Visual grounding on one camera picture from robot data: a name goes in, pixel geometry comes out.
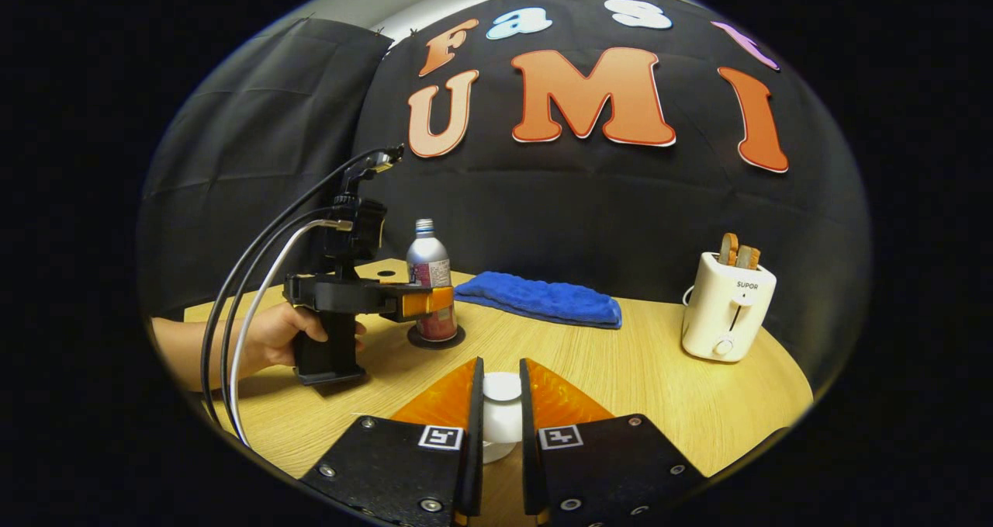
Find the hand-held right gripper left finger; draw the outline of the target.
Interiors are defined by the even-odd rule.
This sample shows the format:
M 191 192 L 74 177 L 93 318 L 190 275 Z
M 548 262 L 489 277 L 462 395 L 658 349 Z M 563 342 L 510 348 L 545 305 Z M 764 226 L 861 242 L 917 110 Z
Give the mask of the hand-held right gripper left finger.
M 330 503 L 388 526 L 467 526 L 481 513 L 482 358 L 388 418 L 361 416 L 303 474 Z

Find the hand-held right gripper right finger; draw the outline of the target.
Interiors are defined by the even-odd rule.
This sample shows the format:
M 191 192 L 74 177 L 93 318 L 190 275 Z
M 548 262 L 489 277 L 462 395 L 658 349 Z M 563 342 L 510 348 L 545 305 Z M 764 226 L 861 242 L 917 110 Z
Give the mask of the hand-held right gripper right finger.
M 663 526 L 708 478 L 644 414 L 617 416 L 519 363 L 524 511 L 538 526 Z

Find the white teacup lid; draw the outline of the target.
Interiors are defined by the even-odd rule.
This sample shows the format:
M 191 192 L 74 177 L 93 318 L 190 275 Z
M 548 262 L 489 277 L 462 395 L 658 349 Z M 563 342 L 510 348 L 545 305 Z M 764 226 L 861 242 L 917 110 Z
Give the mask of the white teacup lid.
M 483 375 L 483 463 L 495 463 L 522 440 L 521 379 L 515 373 Z

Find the silver water bottle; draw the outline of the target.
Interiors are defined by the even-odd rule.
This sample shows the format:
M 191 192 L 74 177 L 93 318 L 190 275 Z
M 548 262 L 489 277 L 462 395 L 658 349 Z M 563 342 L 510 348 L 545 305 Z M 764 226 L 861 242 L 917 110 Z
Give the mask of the silver water bottle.
M 414 225 L 415 238 L 407 251 L 409 280 L 416 286 L 450 286 L 450 258 L 442 241 L 436 237 L 435 224 L 430 218 L 418 219 Z M 451 341 L 458 334 L 454 304 L 420 318 L 416 331 L 428 344 Z

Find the dark round coaster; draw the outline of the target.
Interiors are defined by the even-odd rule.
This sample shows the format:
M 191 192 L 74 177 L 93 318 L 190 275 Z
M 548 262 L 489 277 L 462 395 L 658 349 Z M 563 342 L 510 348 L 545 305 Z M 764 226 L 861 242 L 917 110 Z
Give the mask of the dark round coaster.
M 461 344 L 462 341 L 465 340 L 465 330 L 462 326 L 457 326 L 456 334 L 451 336 L 451 338 L 444 340 L 433 340 L 424 337 L 419 332 L 417 326 L 412 326 L 407 330 L 407 340 L 414 347 L 428 350 L 446 350 Z

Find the blue towel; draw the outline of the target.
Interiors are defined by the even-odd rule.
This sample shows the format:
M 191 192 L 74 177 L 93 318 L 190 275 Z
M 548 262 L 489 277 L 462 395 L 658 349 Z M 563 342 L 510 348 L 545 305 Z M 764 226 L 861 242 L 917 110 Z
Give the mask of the blue towel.
M 603 329 L 620 329 L 623 325 L 623 311 L 613 297 L 579 284 L 483 272 L 456 286 L 455 297 L 536 321 Z

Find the black backdrop cloth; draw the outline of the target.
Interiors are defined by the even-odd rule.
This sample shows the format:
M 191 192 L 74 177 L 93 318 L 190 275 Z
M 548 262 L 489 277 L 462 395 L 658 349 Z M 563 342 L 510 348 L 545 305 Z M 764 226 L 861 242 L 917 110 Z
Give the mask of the black backdrop cloth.
M 352 156 L 382 255 L 431 218 L 454 269 L 674 302 L 734 232 L 777 277 L 765 329 L 815 378 L 869 297 L 863 183 L 842 131 L 769 43 L 681 0 L 486 0 L 391 41 L 276 23 L 185 100 L 137 223 L 149 314 L 212 300 L 278 213 Z

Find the white toaster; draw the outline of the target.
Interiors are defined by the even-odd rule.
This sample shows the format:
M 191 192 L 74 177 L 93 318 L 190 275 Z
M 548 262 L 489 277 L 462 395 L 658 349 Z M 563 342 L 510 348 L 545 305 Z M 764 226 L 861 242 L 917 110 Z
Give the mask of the white toaster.
M 737 363 L 751 349 L 772 302 L 777 277 L 758 265 L 742 269 L 702 252 L 682 317 L 681 346 L 691 356 Z

